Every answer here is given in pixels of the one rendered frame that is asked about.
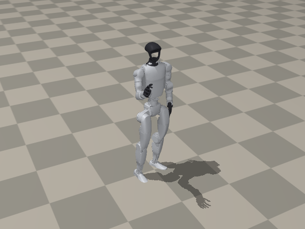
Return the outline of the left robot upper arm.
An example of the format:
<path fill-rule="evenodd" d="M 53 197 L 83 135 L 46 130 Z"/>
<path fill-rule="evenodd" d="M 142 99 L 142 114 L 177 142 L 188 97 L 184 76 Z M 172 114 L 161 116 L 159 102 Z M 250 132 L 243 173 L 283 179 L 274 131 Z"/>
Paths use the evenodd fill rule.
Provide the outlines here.
<path fill-rule="evenodd" d="M 164 88 L 166 90 L 169 90 L 169 89 L 173 88 L 173 83 L 170 81 L 172 66 L 167 62 L 162 62 L 162 63 L 164 63 L 164 65 L 166 67 Z"/>

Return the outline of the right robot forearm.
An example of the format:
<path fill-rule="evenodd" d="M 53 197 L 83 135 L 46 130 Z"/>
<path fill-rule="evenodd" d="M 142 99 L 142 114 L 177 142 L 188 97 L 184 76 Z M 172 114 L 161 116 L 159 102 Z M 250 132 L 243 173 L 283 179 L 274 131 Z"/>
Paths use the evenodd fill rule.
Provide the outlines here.
<path fill-rule="evenodd" d="M 144 92 L 144 91 L 141 91 L 141 92 L 139 92 L 139 93 L 138 93 L 138 92 L 136 93 L 135 97 L 136 97 L 137 100 L 144 100 L 144 99 L 146 98 L 146 97 L 143 95 L 143 92 Z M 152 92 L 151 92 L 151 94 L 149 95 L 149 98 L 151 97 L 151 95 L 152 95 Z"/>

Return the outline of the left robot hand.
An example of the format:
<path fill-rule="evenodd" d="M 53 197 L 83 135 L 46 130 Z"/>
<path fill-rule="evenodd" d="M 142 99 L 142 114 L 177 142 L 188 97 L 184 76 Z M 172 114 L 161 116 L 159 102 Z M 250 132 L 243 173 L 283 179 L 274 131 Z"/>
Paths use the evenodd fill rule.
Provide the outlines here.
<path fill-rule="evenodd" d="M 168 107 L 168 109 L 169 109 L 169 116 L 170 116 L 170 114 L 171 114 L 171 112 L 172 112 L 172 107 L 173 107 L 172 103 L 169 102 L 168 105 L 167 105 L 167 107 Z"/>

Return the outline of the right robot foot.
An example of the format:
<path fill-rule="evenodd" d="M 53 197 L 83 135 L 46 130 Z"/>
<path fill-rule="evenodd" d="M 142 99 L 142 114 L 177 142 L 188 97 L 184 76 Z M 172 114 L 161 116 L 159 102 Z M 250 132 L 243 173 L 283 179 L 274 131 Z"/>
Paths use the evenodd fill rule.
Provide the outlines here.
<path fill-rule="evenodd" d="M 134 170 L 133 174 L 143 183 L 148 182 L 148 179 L 144 176 L 143 173 L 140 172 L 140 174 L 137 173 L 137 169 Z"/>

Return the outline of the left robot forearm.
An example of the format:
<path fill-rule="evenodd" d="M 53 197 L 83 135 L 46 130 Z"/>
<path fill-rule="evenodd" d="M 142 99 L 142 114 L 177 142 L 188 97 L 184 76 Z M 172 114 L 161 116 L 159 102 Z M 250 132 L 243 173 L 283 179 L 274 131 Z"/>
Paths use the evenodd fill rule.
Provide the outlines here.
<path fill-rule="evenodd" d="M 173 104 L 173 101 L 172 101 L 172 99 L 173 99 L 173 94 L 172 94 L 173 88 L 171 88 L 169 90 L 165 89 L 165 92 L 166 92 L 167 105 L 168 105 L 169 102 L 171 102 Z"/>

